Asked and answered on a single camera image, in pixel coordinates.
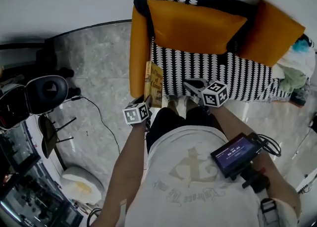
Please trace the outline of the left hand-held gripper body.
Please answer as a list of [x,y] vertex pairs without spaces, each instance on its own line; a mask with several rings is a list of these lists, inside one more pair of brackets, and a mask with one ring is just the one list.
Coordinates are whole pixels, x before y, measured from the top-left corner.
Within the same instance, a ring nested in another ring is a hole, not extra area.
[[127,125],[134,126],[135,124],[146,121],[145,132],[148,133],[151,125],[152,112],[147,104],[144,102],[144,97],[138,97],[129,102],[128,105],[122,110],[124,119]]

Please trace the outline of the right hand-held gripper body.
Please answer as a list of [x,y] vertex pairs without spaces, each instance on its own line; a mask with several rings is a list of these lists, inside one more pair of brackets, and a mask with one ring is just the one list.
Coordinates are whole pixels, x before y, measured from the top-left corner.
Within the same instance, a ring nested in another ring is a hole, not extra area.
[[201,107],[219,108],[228,101],[228,87],[220,81],[201,80],[202,86],[198,90]]

